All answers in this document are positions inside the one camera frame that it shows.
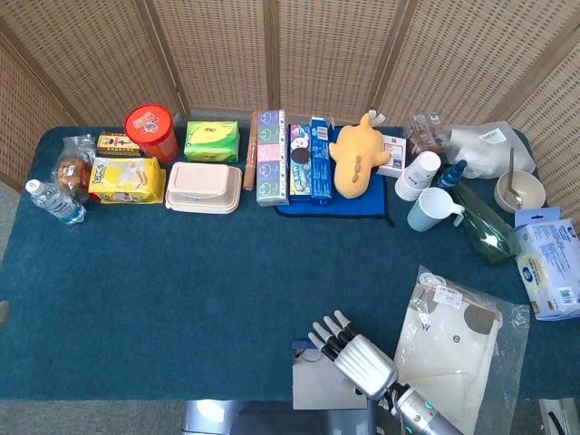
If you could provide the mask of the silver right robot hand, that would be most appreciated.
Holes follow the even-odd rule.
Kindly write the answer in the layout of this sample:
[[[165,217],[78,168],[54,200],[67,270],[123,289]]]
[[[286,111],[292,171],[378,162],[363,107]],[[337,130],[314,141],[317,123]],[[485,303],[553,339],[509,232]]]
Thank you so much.
[[[392,358],[361,334],[340,310],[326,315],[322,324],[313,322],[312,327],[309,340],[358,392],[372,401],[387,398],[398,382]]]

